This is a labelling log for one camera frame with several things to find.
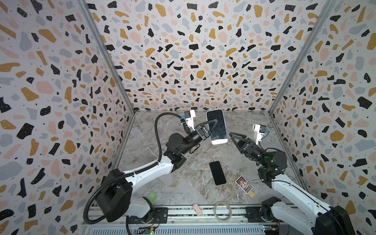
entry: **pink object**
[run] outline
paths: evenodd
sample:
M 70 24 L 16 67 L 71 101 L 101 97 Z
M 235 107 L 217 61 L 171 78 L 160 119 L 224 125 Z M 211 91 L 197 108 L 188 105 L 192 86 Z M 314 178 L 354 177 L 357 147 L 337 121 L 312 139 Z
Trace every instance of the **pink object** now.
M 199 206 L 197 205 L 197 203 L 195 203 L 192 207 L 193 207 L 194 211 L 196 212 L 197 216 L 201 217 L 202 216 L 202 211 L 199 208 Z

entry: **phone screen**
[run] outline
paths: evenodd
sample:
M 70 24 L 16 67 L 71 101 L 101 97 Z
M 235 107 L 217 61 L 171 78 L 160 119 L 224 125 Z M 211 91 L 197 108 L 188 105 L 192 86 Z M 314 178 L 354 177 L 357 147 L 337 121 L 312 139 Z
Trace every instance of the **phone screen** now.
M 226 139 L 227 140 L 227 132 L 226 132 L 226 124 L 224 122 L 223 111 L 221 109 L 208 111 L 206 112 L 206 119 L 211 121 L 213 119 L 217 119 L 218 123 L 210 133 L 210 140 L 217 140 L 217 139 Z M 209 130 L 212 129 L 214 123 L 209 123 Z
M 221 185 L 227 183 L 226 177 L 224 176 L 221 163 L 219 161 L 209 163 L 210 170 L 213 175 L 215 185 Z

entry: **terrazzo pattern wall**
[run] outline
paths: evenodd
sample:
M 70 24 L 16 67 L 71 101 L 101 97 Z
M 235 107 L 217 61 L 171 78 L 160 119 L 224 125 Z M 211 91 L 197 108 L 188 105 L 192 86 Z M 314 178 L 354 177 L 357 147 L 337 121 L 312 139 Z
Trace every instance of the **terrazzo pattern wall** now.
M 78 234 L 128 110 L 73 1 L 0 7 L 0 233 Z
M 136 110 L 267 110 L 325 0 L 88 0 Z
M 376 228 L 376 1 L 338 1 L 273 113 L 308 191 Z

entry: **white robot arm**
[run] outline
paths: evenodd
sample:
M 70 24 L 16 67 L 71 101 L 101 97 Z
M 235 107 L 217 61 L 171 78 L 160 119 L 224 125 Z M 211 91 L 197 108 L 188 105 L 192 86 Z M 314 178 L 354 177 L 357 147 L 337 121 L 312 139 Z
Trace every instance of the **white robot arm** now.
M 188 135 L 183 137 L 179 133 L 172 134 L 166 143 L 167 150 L 162 155 L 157 123 L 161 116 L 167 114 L 179 117 Z M 107 177 L 102 181 L 101 186 L 86 203 L 83 212 L 85 223 L 98 223 L 104 218 L 106 218 L 108 222 L 112 222 L 124 214 L 137 216 L 145 223 L 151 220 L 155 211 L 152 203 L 145 197 L 136 198 L 132 196 L 132 194 L 150 181 L 179 169 L 186 161 L 184 154 L 188 152 L 193 153 L 198 148 L 199 143 L 210 136 L 210 131 L 207 130 L 206 125 L 214 123 L 212 128 L 214 129 L 218 123 L 217 120 L 200 123 L 195 128 L 192 128 L 193 131 L 191 131 L 189 126 L 192 127 L 193 125 L 193 116 L 195 116 L 195 113 L 186 112 L 185 114 L 187 116 L 190 115 L 189 117 L 181 117 L 175 113 L 163 113 L 156 118 L 155 131 L 159 149 L 158 160 L 133 170 L 121 172 L 119 169 L 114 169 L 110 171 Z M 94 200 L 98 203 L 104 216 L 96 220 L 91 220 L 88 217 L 88 212 Z
M 294 183 L 282 171 L 287 168 L 286 154 L 278 149 L 271 152 L 262 149 L 256 143 L 262 138 L 260 130 L 265 131 L 257 125 L 254 130 L 253 139 L 233 132 L 230 136 L 241 154 L 262 165 L 258 169 L 261 181 L 299 208 L 293 209 L 279 198 L 271 197 L 262 202 L 261 218 L 265 221 L 282 220 L 305 235 L 355 235 L 346 210 L 330 206 Z

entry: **marble floor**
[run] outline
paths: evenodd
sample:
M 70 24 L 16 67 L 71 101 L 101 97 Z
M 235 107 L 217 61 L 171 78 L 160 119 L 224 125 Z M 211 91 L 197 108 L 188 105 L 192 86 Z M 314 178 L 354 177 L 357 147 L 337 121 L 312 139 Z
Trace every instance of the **marble floor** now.
M 125 150 L 119 161 L 121 171 L 135 169 L 158 158 L 158 146 L 154 134 L 154 121 L 160 112 L 138 112 L 133 123 Z M 196 112 L 195 125 L 205 122 L 205 112 Z M 270 130 L 262 141 L 262 147 L 274 147 L 282 150 L 276 131 L 266 112 L 225 112 L 227 133 L 236 132 L 252 134 L 252 124 L 264 124 Z M 174 116 L 163 116 L 158 121 L 158 132 L 162 152 L 166 151 L 166 142 L 171 134 L 180 133 L 186 136 L 180 120 Z M 270 189 L 258 177 L 255 162 L 241 155 L 228 136 L 225 144 L 212 145 L 210 139 L 201 142 L 201 147 L 193 154 L 186 154 L 183 166 L 171 174 L 161 176 L 141 187 L 135 196 L 148 196 L 156 192 L 158 199 L 155 205 L 214 205 L 219 201 L 228 204 L 260 204 L 263 200 L 276 196 L 288 203 L 281 194 Z M 220 161 L 227 183 L 216 186 L 211 176 L 209 163 Z M 288 163 L 285 173 L 295 179 Z M 254 198 L 250 198 L 236 184 L 235 180 L 243 175 L 252 185 Z

